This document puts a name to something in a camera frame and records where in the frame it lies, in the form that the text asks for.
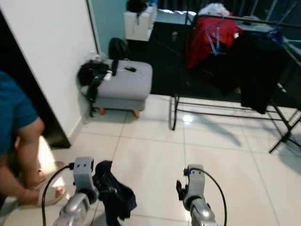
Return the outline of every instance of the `red clothing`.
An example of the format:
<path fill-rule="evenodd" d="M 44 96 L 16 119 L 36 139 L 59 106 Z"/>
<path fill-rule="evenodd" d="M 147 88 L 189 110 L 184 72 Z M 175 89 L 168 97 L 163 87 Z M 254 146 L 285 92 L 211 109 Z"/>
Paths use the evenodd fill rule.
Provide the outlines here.
<path fill-rule="evenodd" d="M 190 48 L 190 59 L 187 64 L 187 69 L 192 68 L 210 54 L 212 48 L 206 34 L 206 29 L 210 26 L 218 25 L 221 20 L 220 18 L 214 17 L 201 17 L 198 19 L 191 47 L 188 47 Z M 234 41 L 234 34 L 242 32 L 243 30 L 236 26 L 234 20 L 224 19 L 219 26 L 220 44 L 223 44 L 229 49 Z M 213 36 L 212 29 L 210 29 L 209 34 L 214 46 L 216 46 L 216 38 Z"/>

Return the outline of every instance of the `gray ottoman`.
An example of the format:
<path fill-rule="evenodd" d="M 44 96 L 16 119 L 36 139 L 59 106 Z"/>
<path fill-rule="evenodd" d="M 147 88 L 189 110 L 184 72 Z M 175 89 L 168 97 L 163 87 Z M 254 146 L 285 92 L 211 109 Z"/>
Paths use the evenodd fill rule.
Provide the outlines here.
<path fill-rule="evenodd" d="M 136 72 L 130 72 L 124 68 L 133 67 Z M 98 87 L 98 97 L 94 107 L 98 107 L 100 115 L 106 108 L 133 110 L 136 118 L 139 112 L 145 108 L 145 100 L 151 92 L 152 67 L 151 65 L 137 61 L 119 60 L 116 76 L 111 80 L 103 81 Z M 87 86 L 82 87 L 81 92 L 86 94 Z"/>

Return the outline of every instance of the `white cabinet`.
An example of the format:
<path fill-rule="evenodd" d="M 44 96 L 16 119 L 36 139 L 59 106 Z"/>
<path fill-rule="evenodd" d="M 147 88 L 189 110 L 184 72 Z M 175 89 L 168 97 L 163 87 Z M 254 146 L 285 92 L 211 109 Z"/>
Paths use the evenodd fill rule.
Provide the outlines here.
<path fill-rule="evenodd" d="M 137 18 L 136 13 L 125 12 L 126 39 L 148 41 L 157 16 L 157 6 L 148 6 Z"/>

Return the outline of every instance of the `white wall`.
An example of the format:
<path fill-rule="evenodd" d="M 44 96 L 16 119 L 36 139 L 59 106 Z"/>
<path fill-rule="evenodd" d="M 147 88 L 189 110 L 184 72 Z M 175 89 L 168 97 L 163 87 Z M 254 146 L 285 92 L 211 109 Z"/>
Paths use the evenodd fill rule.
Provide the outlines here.
<path fill-rule="evenodd" d="M 87 103 L 76 74 L 95 51 L 85 0 L 0 0 L 1 11 L 63 130 L 70 136 Z"/>

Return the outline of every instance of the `person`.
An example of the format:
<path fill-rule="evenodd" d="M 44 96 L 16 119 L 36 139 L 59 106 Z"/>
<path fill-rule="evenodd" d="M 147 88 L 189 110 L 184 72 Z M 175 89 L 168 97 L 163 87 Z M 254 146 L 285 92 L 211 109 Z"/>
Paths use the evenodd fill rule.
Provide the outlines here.
<path fill-rule="evenodd" d="M 39 169 L 39 138 L 44 123 L 37 115 L 30 99 L 15 80 L 0 71 L 0 194 L 14 196 L 20 205 L 40 206 L 46 183 L 62 162 L 55 167 Z M 14 145 L 13 137 L 18 137 Z M 24 185 L 20 184 L 8 166 L 8 150 L 13 148 L 21 168 Z M 51 187 L 46 204 L 54 204 L 64 195 L 64 187 Z"/>

